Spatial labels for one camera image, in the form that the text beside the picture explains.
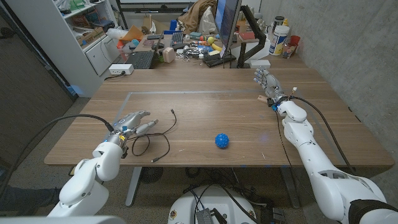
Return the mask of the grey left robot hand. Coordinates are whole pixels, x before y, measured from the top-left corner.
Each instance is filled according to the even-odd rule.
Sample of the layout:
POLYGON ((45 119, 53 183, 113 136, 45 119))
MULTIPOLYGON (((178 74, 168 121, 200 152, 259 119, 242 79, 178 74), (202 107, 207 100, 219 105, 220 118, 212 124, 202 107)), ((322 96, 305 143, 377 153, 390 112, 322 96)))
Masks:
POLYGON ((106 141, 123 148, 126 145, 128 138, 133 134, 136 136, 143 136, 151 127, 155 126, 159 122, 158 119, 155 119, 146 124, 140 125, 141 119, 148 115, 150 115, 150 112, 148 111, 136 111, 125 115, 119 121, 114 123, 114 131, 111 132, 106 141))

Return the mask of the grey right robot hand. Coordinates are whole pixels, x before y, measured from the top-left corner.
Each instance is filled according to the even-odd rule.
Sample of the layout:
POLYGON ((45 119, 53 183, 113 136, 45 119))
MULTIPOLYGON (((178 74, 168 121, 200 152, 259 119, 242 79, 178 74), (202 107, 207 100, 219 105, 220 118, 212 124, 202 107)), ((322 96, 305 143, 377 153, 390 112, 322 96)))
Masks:
POLYGON ((257 68, 254 72, 254 81, 264 89, 267 96, 267 105, 276 110, 281 103, 287 101, 289 97, 285 95, 278 79, 270 74, 265 68, 257 68))

